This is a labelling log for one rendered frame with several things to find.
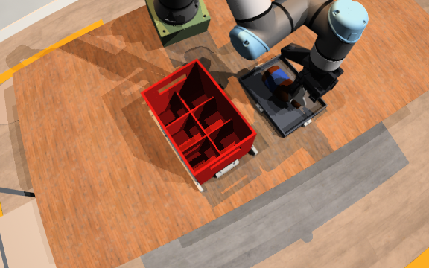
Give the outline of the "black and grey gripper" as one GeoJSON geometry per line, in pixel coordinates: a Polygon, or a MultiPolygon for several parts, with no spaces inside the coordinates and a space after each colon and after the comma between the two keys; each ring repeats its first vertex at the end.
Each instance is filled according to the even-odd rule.
{"type": "Polygon", "coordinates": [[[304,94],[306,91],[310,94],[309,98],[315,103],[319,98],[335,87],[339,81],[337,78],[344,72],[341,67],[333,71],[324,71],[313,64],[310,55],[308,61],[312,70],[303,66],[303,70],[298,73],[288,91],[289,103],[295,100],[301,106],[305,106],[304,94]],[[316,94],[312,94],[312,92],[316,94]]]}

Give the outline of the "red divided crate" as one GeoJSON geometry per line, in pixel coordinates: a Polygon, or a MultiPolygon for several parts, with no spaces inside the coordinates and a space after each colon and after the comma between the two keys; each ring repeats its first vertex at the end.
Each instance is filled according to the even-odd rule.
{"type": "Polygon", "coordinates": [[[202,185],[246,155],[256,132],[206,70],[184,74],[161,93],[183,74],[159,87],[147,105],[202,185]]]}

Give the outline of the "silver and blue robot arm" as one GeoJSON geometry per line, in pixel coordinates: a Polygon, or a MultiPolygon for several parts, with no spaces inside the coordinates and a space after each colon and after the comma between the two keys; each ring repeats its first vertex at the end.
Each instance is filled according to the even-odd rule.
{"type": "MultiPolygon", "coordinates": [[[[309,55],[313,64],[324,71],[339,68],[369,20],[364,6],[352,0],[226,2],[237,24],[229,32],[230,41],[243,58],[257,59],[305,25],[317,35],[312,49],[291,43],[281,49],[281,55],[310,70],[309,55]]],[[[153,6],[163,22],[184,25],[196,16],[199,0],[153,0],[153,6]]]]}

